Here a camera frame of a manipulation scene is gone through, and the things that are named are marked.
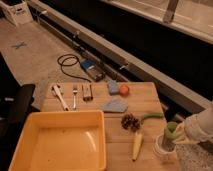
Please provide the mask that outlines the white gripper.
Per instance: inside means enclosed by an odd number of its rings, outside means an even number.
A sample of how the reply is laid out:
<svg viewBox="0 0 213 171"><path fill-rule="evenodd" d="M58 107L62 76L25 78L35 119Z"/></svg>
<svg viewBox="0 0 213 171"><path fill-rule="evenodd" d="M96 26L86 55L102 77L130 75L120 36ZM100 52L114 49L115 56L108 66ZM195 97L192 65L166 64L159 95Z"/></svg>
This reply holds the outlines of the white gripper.
<svg viewBox="0 0 213 171"><path fill-rule="evenodd" d="M179 125L176 122L168 122L167 126L164 129L164 135L173 140L175 144L189 144L190 139L188 138L185 132L185 124L180 123Z"/></svg>

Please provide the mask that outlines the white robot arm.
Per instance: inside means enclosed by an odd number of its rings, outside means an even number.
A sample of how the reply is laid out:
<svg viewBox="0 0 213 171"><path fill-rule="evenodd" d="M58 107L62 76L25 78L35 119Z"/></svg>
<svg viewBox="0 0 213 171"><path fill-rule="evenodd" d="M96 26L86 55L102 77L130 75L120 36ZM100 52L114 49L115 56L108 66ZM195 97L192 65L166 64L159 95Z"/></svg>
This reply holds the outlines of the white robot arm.
<svg viewBox="0 0 213 171"><path fill-rule="evenodd" d="M207 109L181 123L168 122L164 135L174 144L198 144L213 140L213 101Z"/></svg>

